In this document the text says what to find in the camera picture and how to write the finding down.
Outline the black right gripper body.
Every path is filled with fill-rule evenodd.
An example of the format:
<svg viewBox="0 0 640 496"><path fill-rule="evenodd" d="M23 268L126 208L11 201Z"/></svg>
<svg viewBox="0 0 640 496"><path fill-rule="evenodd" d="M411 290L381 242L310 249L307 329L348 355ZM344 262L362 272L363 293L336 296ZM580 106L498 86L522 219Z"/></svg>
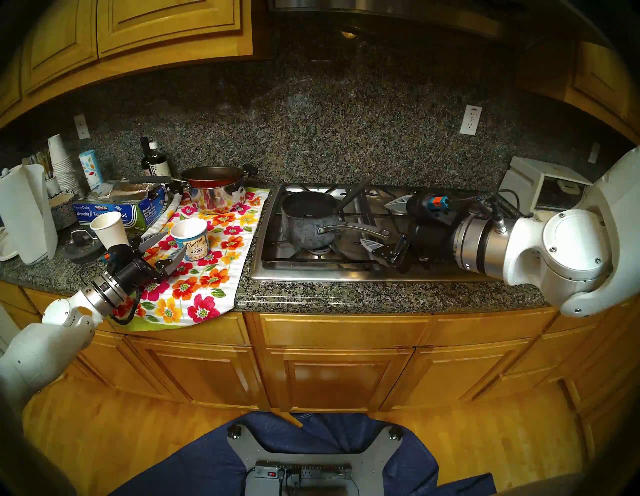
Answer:
<svg viewBox="0 0 640 496"><path fill-rule="evenodd" d="M407 236L408 249L399 271L406 273L414 266L429 270L434 263L453 263L453 237L462 221L462 214L428 219L400 216L399 233Z"/></svg>

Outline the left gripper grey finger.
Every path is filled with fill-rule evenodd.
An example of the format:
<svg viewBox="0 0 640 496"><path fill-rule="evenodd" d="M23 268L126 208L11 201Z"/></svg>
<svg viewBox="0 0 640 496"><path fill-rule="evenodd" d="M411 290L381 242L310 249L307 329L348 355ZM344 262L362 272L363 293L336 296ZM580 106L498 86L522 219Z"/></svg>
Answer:
<svg viewBox="0 0 640 496"><path fill-rule="evenodd" d="M162 241L167 235L167 231L160 231L157 233L151 233L149 235L136 235L135 250L137 250L141 254L144 254L147 250L155 246L159 241Z"/></svg>
<svg viewBox="0 0 640 496"><path fill-rule="evenodd" d="M157 272L162 277L170 277L182 263L186 250L186 248L181 248L174 251L168 258L157 261Z"/></svg>

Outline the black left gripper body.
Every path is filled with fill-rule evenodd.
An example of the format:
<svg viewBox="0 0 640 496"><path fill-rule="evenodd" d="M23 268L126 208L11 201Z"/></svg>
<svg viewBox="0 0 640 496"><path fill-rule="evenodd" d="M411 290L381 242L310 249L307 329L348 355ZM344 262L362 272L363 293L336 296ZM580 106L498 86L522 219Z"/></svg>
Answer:
<svg viewBox="0 0 640 496"><path fill-rule="evenodd" d="M116 294L121 301L149 282L161 283L169 278L161 276L143 254L135 250L135 244L116 245Z"/></svg>

